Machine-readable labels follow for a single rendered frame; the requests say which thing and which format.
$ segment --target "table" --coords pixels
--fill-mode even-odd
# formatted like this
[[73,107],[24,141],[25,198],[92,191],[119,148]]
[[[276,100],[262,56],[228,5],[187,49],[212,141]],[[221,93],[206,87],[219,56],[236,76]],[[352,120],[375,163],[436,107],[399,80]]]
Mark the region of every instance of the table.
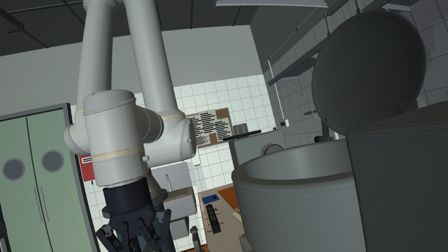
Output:
[[[219,190],[223,190],[232,187],[233,183],[213,188],[210,190],[202,191],[198,193],[199,203],[201,206],[202,220],[204,223],[204,232],[207,239],[207,246],[210,252],[242,252],[239,236],[244,234],[243,223],[237,220],[230,205],[223,199],[218,193]],[[202,202],[203,197],[216,194],[219,198],[217,201],[213,201],[209,204],[213,205],[215,209],[216,217],[220,223],[221,232],[213,234],[211,231],[210,222],[208,221],[208,214],[206,205]]]

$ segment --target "door handle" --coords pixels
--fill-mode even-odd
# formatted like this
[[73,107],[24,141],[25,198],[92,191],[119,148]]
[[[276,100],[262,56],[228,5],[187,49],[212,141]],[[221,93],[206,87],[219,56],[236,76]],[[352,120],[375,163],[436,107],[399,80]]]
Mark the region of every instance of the door handle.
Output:
[[42,187],[39,187],[39,193],[40,193],[40,201],[42,202],[43,213],[45,214],[45,219],[49,221],[47,214],[47,207],[45,206],[45,200],[43,199]]
[[36,207],[37,207],[37,213],[39,214],[39,220],[42,223],[42,215],[40,215],[39,202],[37,202],[37,194],[36,194],[36,188],[35,187],[33,187],[33,192],[34,192],[34,201],[36,202]]

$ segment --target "blue card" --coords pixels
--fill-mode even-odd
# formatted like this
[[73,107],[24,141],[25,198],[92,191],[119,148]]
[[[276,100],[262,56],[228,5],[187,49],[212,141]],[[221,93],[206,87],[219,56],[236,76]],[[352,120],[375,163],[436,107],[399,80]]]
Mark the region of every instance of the blue card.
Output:
[[216,194],[213,194],[213,195],[210,195],[210,196],[202,198],[202,202],[204,204],[208,204],[210,202],[217,201],[217,200],[219,200],[219,198],[218,198],[218,196]]

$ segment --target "green door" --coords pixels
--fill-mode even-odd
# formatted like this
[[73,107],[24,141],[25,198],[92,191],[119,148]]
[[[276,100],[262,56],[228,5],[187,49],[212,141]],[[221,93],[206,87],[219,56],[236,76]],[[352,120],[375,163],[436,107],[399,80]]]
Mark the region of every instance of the green door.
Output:
[[70,152],[64,142],[64,111],[29,116],[28,128],[53,252],[92,251],[87,234],[90,227],[84,222]]
[[0,122],[0,203],[12,252],[50,252],[26,118]]

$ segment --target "dark ceiling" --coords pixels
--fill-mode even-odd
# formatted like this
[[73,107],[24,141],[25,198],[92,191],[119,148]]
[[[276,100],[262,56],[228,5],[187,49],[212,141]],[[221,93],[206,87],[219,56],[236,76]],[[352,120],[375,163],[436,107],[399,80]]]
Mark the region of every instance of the dark ceiling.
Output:
[[[249,25],[258,7],[213,7],[213,0],[158,0],[162,31]],[[76,0],[0,0],[25,32],[0,29],[0,56],[82,42],[86,12]],[[129,35],[126,11],[114,20],[114,37]]]

